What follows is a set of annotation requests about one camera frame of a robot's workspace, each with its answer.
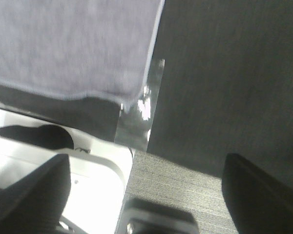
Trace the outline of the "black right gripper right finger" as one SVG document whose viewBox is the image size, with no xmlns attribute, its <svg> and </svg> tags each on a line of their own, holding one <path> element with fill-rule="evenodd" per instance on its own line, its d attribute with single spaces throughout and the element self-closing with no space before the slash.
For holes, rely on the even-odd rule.
<svg viewBox="0 0 293 234">
<path fill-rule="evenodd" d="M 226 156 L 222 194 L 240 234 L 293 234 L 293 189 L 239 154 Z"/>
</svg>

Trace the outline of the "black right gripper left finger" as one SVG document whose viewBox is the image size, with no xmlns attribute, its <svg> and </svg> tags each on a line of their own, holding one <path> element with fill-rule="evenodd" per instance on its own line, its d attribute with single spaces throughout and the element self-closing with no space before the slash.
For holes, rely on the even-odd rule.
<svg viewBox="0 0 293 234">
<path fill-rule="evenodd" d="M 71 188 L 69 156 L 58 154 L 0 191 L 0 234 L 57 234 Z"/>
</svg>

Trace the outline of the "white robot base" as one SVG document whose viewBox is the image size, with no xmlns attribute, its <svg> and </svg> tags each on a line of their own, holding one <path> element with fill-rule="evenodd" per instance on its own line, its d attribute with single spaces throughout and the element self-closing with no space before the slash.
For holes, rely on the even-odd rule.
<svg viewBox="0 0 293 234">
<path fill-rule="evenodd" d="M 130 149 L 0 109 L 0 234 L 112 234 Z"/>
</svg>

